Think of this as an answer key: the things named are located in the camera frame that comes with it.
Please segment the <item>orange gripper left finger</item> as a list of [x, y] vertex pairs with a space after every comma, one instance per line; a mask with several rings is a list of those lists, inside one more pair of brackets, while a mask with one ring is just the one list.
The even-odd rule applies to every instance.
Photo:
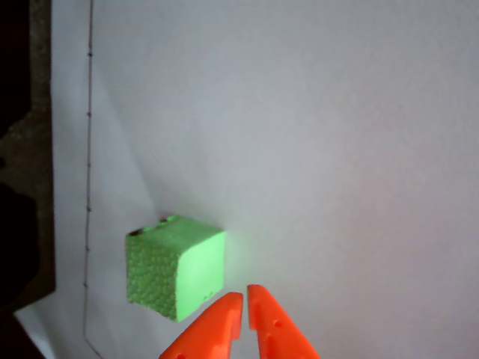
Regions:
[[229, 359], [242, 327], [243, 294], [229, 292], [211, 304], [160, 359]]

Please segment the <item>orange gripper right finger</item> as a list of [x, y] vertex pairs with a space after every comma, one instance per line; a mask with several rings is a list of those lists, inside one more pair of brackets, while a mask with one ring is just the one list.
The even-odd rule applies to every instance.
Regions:
[[249, 327], [257, 334], [260, 359], [320, 359], [283, 307], [263, 286], [248, 285]]

